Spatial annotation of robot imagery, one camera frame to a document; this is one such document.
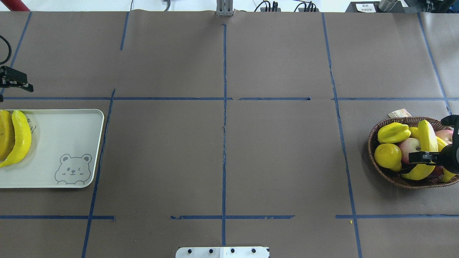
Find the gray table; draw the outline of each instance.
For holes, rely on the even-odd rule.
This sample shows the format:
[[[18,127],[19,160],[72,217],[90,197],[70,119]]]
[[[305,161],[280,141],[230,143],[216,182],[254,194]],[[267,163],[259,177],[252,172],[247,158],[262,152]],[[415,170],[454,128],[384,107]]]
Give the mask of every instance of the gray table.
[[[6,89],[0,107],[98,108],[106,135],[88,187],[0,190],[0,257],[222,245],[290,258],[456,257],[459,186],[391,185],[365,145],[396,109],[459,113],[458,22],[3,12],[7,65],[35,92]]]

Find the white tray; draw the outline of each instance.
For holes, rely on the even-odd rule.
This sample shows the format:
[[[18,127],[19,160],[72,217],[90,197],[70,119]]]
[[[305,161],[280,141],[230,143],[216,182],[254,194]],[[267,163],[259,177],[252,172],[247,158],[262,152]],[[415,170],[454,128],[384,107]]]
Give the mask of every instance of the white tray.
[[[94,179],[104,114],[98,109],[21,110],[29,153],[0,168],[0,188],[83,188]]]

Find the wicker basket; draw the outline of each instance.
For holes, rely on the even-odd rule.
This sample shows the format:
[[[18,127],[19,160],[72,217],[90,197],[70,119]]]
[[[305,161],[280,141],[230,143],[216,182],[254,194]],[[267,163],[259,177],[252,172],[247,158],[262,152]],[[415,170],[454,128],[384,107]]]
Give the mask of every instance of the wicker basket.
[[[448,185],[454,185],[455,183],[459,181],[459,175],[454,176],[447,183],[441,182],[440,179],[443,176],[440,176],[434,179],[423,179],[423,180],[415,181],[415,180],[403,179],[400,177],[400,173],[393,172],[390,169],[383,168],[379,166],[378,164],[376,164],[374,153],[375,153],[376,147],[380,144],[378,142],[378,131],[381,127],[388,125],[392,122],[399,122],[399,123],[407,124],[410,127],[417,127],[419,121],[421,120],[429,121],[435,131],[450,129],[449,127],[443,126],[440,123],[440,121],[432,119],[432,118],[426,118],[426,117],[389,118],[389,119],[383,120],[379,122],[377,125],[375,125],[375,127],[373,127],[368,137],[368,154],[369,154],[371,163],[373,163],[373,166],[376,168],[378,173],[382,175],[382,177],[384,177],[387,181],[397,186],[403,187],[403,188],[419,189],[419,188],[443,187],[443,186],[448,186]],[[401,172],[403,173],[403,171],[406,171],[407,173],[413,167],[414,165],[410,165],[410,166],[403,165]]]

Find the bear drawing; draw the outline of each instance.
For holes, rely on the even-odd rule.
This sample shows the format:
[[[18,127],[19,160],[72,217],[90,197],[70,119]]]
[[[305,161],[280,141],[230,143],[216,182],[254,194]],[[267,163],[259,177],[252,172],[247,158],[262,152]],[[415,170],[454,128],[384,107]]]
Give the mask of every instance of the bear drawing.
[[[54,178],[58,185],[84,185],[91,176],[89,163],[92,157],[84,154],[82,157],[71,157],[64,154],[61,157],[61,165],[56,171]]]

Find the white floor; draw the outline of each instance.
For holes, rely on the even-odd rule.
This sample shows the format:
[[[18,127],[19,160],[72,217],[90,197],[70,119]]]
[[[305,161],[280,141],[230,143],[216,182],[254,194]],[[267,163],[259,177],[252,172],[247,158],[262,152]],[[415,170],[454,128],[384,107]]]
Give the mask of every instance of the white floor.
[[[131,0],[22,0],[32,11],[129,11]],[[253,11],[261,0],[234,0],[237,10]],[[278,0],[282,11],[293,11],[299,4],[295,0]],[[344,12],[350,0],[313,0],[323,12]],[[132,9],[163,11],[163,0],[134,0]],[[216,0],[171,0],[170,11],[215,11]],[[0,3],[0,11],[8,9]]]

